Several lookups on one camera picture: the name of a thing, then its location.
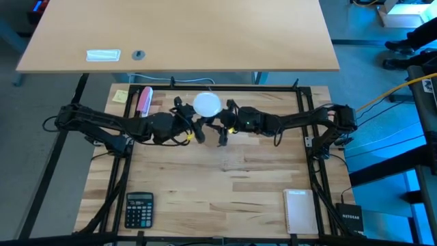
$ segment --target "white notepad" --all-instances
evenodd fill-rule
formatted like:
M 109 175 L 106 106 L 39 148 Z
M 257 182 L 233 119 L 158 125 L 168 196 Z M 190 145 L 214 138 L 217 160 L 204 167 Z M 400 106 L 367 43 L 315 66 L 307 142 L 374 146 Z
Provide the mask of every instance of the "white notepad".
M 319 234 L 312 190 L 284 190 L 288 234 Z

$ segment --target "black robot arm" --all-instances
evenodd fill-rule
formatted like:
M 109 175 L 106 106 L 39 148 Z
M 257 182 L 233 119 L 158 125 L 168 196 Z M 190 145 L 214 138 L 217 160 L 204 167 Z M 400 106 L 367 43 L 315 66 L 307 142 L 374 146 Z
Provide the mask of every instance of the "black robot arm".
M 201 144 L 205 141 L 201 130 L 204 124 L 218 131 L 220 146 L 227 144 L 229 131 L 274 137 L 274 144 L 277 146 L 281 142 L 283 131 L 317 124 L 328 129 L 322 136 L 312 139 L 311 156 L 325 159 L 329 157 L 329 146 L 334 141 L 357 129 L 354 110 L 341 105 L 324 105 L 307 112 L 278 116 L 261 112 L 254 107 L 239 107 L 233 100 L 228 100 L 227 109 L 211 118 L 199 118 L 196 122 L 193 121 L 195 110 L 192 106 L 182 105 L 179 97 L 174 99 L 174 105 L 170 113 L 160 112 L 145 118 L 123 118 L 78 104 L 67 105 L 61 108 L 55 126 L 59 130 L 80 131 L 87 135 L 88 140 L 102 142 L 109 152 L 124 156 L 126 146 L 131 140 L 146 145 L 185 146 L 189 139 L 179 142 L 175 137 L 186 133 L 188 136 L 194 135 Z M 222 126 L 213 125 L 217 118 Z M 111 135 L 101 128 L 121 131 L 128 137 Z M 150 139 L 154 143 L 144 143 Z M 173 140 L 175 144 L 164 144 L 167 140 Z
M 311 140 L 311 156 L 329 158 L 329 146 L 343 134 L 357 130 L 355 110 L 349 106 L 323 105 L 317 109 L 278 116 L 261 112 L 253 107 L 239 107 L 233 100 L 227 101 L 227 109 L 222 110 L 215 118 L 219 118 L 223 126 L 207 122 L 207 126 L 216 129 L 220 134 L 219 144 L 225 146 L 228 132 L 246 132 L 275 138 L 277 146 L 281 142 L 283 131 L 303 126 L 322 125 L 327 128 L 320 137 Z
M 87 140 L 103 143 L 109 152 L 118 156 L 127 154 L 126 147 L 131 140 L 146 145 L 170 146 L 164 143 L 171 139 L 175 142 L 171 146 L 185 146 L 189 140 L 178 142 L 174 137 L 182 133 L 194 133 L 199 143 L 204 142 L 205 136 L 201 132 L 202 119 L 193 122 L 193 107 L 182 105 L 179 97 L 175 98 L 174 105 L 175 107 L 170 110 L 172 113 L 154 113 L 145 118 L 123 118 L 79 104 L 66 105 L 61 108 L 55 126 L 59 130 L 80 131 L 87 136 Z M 127 137 L 109 134 L 101 128 L 122 131 Z M 154 143 L 144 143 L 150 139 Z

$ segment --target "white ball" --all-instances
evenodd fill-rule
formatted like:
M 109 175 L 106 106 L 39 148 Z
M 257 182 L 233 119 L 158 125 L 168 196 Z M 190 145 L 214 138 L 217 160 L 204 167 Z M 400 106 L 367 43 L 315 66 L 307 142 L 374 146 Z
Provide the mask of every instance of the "white ball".
M 202 92 L 194 98 L 193 107 L 200 116 L 212 117 L 221 111 L 221 101 L 212 92 Z

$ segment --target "wooden tabletop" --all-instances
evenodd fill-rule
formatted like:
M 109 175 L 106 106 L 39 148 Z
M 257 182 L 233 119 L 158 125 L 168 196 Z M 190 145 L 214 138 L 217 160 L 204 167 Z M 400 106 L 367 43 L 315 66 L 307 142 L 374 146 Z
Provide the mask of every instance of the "wooden tabletop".
M 124 104 L 112 98 L 117 90 L 127 89 L 126 84 L 112 85 L 105 112 L 123 114 Z M 315 107 L 330 102 L 327 87 L 312 87 L 312 91 Z M 192 103 L 197 93 L 155 90 L 151 113 L 168 111 L 176 96 Z M 215 93 L 223 102 L 233 98 L 239 106 L 250 105 L 268 113 L 298 111 L 293 92 Z M 282 191 L 311 188 L 301 129 L 285 131 L 279 147 L 273 146 L 272 138 L 238 133 L 229 136 L 227 147 L 217 148 L 218 134 L 206 127 L 203 131 L 206 142 L 201 145 L 195 141 L 176 148 L 135 144 L 126 192 L 154 193 L 154 225 L 145 235 L 289 238 Z M 101 147 L 94 154 L 104 152 Z M 343 157 L 338 150 L 331 153 Z M 75 230 L 85 227 L 103 204 L 112 162 L 112 156 L 91 162 Z M 326 161 L 326 169 L 333 202 L 339 202 L 341 192 L 350 187 L 346 166 L 331 158 Z M 354 203 L 351 191 L 345 192 L 345 201 Z M 329 233 L 326 209 L 322 208 L 324 228 Z M 109 216 L 108 230 L 114 211 Z M 137 230 L 124 227 L 124 211 L 119 234 L 137 235 Z
M 119 49 L 117 62 L 87 50 Z M 132 59 L 142 50 L 145 59 Z M 19 72 L 338 70 L 318 0 L 51 0 Z

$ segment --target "calculator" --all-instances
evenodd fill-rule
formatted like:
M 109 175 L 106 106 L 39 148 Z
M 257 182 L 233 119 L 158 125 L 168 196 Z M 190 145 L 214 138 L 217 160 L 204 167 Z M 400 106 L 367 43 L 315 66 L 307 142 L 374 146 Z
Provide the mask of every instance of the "calculator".
M 153 206 L 153 193 L 127 193 L 124 227 L 128 229 L 151 228 L 153 225 Z

